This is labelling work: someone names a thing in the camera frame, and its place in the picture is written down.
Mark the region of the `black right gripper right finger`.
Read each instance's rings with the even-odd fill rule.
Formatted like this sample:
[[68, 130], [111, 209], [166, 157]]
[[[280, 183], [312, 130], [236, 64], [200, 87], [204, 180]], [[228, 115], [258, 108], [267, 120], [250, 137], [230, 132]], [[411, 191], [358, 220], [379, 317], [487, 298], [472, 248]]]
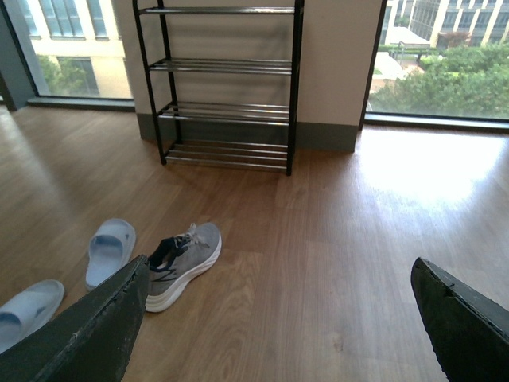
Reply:
[[508, 380], [508, 311], [427, 259], [410, 276], [418, 310], [450, 381]]

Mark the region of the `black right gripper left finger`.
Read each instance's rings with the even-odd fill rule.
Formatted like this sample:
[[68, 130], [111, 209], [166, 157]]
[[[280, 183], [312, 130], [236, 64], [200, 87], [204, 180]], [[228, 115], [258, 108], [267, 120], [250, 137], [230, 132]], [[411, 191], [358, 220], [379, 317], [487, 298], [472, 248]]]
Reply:
[[145, 313], [149, 261], [140, 255], [1, 355], [3, 381], [120, 381]]

